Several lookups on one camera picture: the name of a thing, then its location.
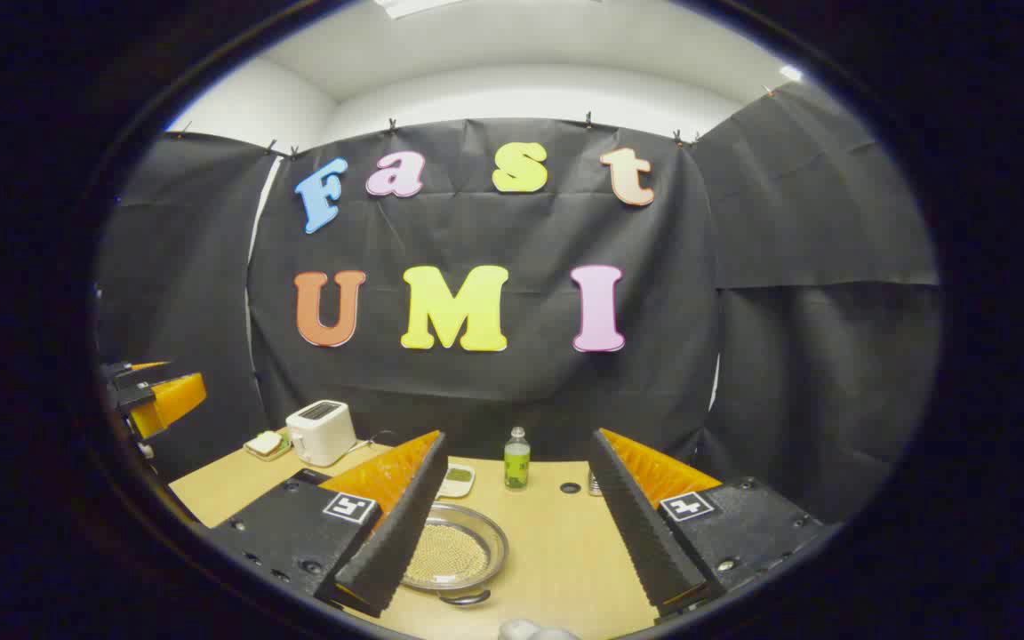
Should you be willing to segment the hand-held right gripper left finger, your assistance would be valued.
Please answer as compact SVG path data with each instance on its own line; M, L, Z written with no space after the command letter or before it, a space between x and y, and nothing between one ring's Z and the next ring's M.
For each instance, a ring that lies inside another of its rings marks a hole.
M440 432L338 476L304 468L208 539L282 590L378 617L402 582L446 470Z

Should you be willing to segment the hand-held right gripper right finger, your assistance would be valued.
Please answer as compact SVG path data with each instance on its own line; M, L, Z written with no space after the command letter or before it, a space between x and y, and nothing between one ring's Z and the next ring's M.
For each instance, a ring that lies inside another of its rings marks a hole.
M722 482L608 429L593 433L588 464L660 620L741 591L837 531L759 479Z

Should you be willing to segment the steel pot with black handles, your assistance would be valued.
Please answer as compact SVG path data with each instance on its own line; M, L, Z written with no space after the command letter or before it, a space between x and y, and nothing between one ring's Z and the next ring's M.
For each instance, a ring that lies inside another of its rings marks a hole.
M438 596L438 599L442 600L443 603L456 607L476 606L487 601L490 598L487 584L500 574L501 568L507 562L509 552L507 534L504 534L494 520L478 513L478 511L460 505L447 505L444 502L436 502L432 505L426 522L424 522L424 526L426 525L450 525L462 528L462 530L472 535L488 552L486 571L472 580L444 584L444 586L420 586L420 584L410 582L403 575L403 586L432 593L432 595Z

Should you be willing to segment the pile of soybeans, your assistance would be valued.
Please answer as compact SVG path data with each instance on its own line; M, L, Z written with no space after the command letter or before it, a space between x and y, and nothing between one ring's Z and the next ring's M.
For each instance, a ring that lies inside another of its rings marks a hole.
M488 552L472 535L450 525L426 525L404 578L420 586L444 586L484 574Z

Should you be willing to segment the white divided dish with beans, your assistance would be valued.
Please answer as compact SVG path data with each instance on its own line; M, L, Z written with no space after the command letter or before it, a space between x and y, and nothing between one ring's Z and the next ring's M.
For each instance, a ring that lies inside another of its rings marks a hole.
M446 474L438 489L438 499L458 499L467 497L476 480L473 467L463 463L447 463Z

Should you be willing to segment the small white plate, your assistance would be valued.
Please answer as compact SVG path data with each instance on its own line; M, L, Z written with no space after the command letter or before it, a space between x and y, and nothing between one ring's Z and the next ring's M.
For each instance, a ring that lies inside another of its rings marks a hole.
M241 447L241 449L243 449L243 451L245 453L248 453L249 455L252 455L253 457L255 457L256 459L259 459L259 460L264 460L264 461L276 460L279 457L281 457L281 455L284 455L284 454L288 453L288 451L292 449L292 445L290 444L288 436L286 434L282 434L280 432L278 432L278 433L281 434L282 437L284 438L284 446L282 446L282 449L280 451L278 451L276 453L274 453L272 455L269 455L268 457L261 457L260 455L255 455L255 454L253 454L253 453L245 450L245 447L244 447L245 443L244 443L243 447Z

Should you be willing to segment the white toaster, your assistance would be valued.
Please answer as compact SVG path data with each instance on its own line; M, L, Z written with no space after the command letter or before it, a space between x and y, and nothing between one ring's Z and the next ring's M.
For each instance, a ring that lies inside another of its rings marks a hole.
M319 400L285 418L285 428L302 462L330 467L358 445L349 406Z

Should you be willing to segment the green drink bottle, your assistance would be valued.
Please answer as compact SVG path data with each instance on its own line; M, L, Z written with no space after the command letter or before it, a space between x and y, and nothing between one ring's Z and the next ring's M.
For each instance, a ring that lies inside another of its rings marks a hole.
M530 447L524 427L511 430L503 447L504 486L508 490L523 490L529 483Z

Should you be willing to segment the ceiling light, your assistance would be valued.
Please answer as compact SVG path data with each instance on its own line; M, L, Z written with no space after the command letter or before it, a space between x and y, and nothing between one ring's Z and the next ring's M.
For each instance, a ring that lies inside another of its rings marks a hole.
M391 20L401 20L402 18L423 13L435 11L446 7L446 5L466 3L467 0L373 0L373 2L385 11Z

